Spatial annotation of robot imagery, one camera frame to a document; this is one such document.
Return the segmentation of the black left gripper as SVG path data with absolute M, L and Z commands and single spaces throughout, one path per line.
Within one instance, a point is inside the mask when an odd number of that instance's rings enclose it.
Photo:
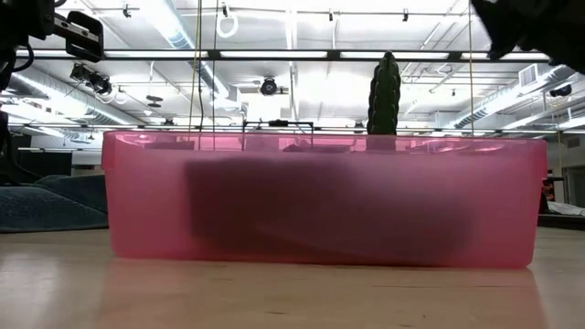
M 52 25 L 51 34 L 65 39 L 66 52 L 74 57 L 97 63 L 104 59 L 102 23 L 80 11 L 70 11 L 66 16 L 48 10 L 44 18 Z

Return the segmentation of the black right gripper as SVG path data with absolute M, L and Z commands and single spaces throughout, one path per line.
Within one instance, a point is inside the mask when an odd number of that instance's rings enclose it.
M 522 50 L 546 54 L 552 64 L 585 74 L 585 0 L 470 1 L 491 39 L 490 60 L 518 43 Z

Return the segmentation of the blue denim baseball cap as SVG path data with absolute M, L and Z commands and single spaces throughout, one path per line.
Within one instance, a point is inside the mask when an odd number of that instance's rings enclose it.
M 191 161 L 185 176 L 206 260 L 444 266 L 473 236 L 468 206 L 396 192 L 374 169 L 243 157 Z

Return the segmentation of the black ceiling spotlight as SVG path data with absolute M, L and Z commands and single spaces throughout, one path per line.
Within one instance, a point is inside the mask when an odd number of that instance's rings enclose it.
M 109 95 L 112 92 L 109 76 L 93 71 L 80 63 L 73 65 L 69 77 L 79 84 L 91 88 L 99 95 Z

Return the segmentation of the dark green cactus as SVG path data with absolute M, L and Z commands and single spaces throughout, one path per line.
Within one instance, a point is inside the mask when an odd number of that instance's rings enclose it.
M 370 82 L 367 109 L 368 151 L 395 151 L 401 77 L 394 54 L 386 51 Z

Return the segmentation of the translucent pink plastic bin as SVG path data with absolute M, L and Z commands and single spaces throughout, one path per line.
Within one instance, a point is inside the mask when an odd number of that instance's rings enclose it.
M 368 151 L 368 135 L 108 132 L 105 172 L 112 249 L 119 257 L 206 260 L 190 233 L 185 167 L 231 158 L 303 159 L 374 169 L 396 192 L 420 191 L 468 206 L 471 244 L 444 266 L 524 268 L 533 258 L 542 140 L 394 136 L 395 151 Z

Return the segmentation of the white cloth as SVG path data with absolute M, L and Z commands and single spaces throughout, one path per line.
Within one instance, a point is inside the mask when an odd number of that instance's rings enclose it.
M 561 215 L 585 217 L 585 208 L 571 204 L 548 201 L 548 209 Z

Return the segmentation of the black background table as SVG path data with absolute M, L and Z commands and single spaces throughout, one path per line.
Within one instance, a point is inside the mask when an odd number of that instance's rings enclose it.
M 537 225 L 542 228 L 560 228 L 585 231 L 585 217 L 540 214 L 538 216 Z

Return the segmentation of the silver ventilation duct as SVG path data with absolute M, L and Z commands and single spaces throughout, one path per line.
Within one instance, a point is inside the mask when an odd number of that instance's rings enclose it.
M 516 82 L 473 102 L 467 110 L 461 111 L 449 122 L 447 128 L 461 129 L 510 108 L 532 95 L 564 87 L 577 75 L 575 69 L 566 65 L 531 64 L 517 73 Z
M 51 109 L 72 114 L 74 117 L 80 117 L 89 111 L 119 124 L 142 124 L 140 120 L 105 104 L 93 94 L 82 91 L 80 87 L 70 86 L 39 69 L 29 68 L 13 73 L 9 87 L 23 91 L 25 96 L 47 101 Z

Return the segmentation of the black lower frame beam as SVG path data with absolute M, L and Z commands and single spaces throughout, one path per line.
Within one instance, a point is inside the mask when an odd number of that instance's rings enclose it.
M 242 125 L 136 125 L 136 124 L 59 124 L 59 123 L 9 123 L 9 128 L 15 129 L 54 129 L 54 130 L 136 130 L 136 131 L 178 131 L 178 132 L 241 132 L 251 133 L 259 131 L 285 131 L 301 133 L 365 133 L 363 127 L 322 127 L 309 123 L 289 123 L 287 126 L 269 125 L 267 122 L 248 122 Z M 398 134 L 408 133 L 444 133 L 470 134 L 474 136 L 498 135 L 585 135 L 585 130 L 530 130 L 530 129 L 450 129 L 450 128 L 398 128 Z

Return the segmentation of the black overhead frame beam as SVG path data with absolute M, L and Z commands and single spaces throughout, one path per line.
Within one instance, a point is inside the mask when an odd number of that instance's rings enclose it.
M 179 61 L 202 58 L 211 61 L 377 61 L 382 58 L 382 51 L 368 50 L 194 50 L 180 49 L 111 49 L 104 52 L 104 58 L 110 61 Z M 485 52 L 470 51 L 405 51 L 395 50 L 393 56 L 398 62 L 439 62 L 439 63 L 490 63 Z

